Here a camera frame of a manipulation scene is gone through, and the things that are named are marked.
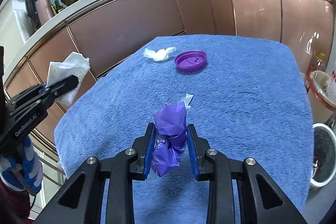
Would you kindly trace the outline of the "blue white gloved left hand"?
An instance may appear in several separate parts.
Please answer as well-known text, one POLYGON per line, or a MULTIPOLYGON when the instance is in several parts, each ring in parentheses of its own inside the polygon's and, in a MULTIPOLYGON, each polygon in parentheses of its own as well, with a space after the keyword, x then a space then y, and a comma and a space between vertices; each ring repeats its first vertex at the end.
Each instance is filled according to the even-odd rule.
POLYGON ((24 192, 25 186, 38 193, 42 187, 43 166, 38 154, 34 151, 33 143, 29 136, 23 139, 22 150, 18 157, 1 155, 1 181, 15 192, 24 192), (19 173, 23 177, 22 184, 12 169, 21 166, 19 173))

